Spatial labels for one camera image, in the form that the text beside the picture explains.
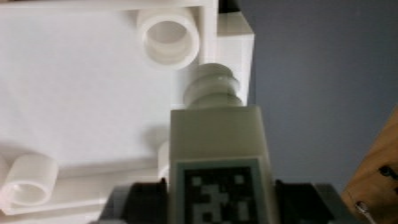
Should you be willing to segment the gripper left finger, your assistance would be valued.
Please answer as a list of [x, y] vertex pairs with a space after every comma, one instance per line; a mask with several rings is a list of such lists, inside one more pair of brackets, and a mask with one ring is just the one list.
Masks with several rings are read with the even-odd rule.
[[167, 182], [137, 182], [114, 189], [105, 224], [167, 224]]

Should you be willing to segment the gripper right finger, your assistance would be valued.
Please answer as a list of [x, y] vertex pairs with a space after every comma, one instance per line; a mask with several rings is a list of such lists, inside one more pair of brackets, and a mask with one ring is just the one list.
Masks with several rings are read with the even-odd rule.
[[345, 224], [338, 192], [325, 183], [275, 181], [281, 224]]

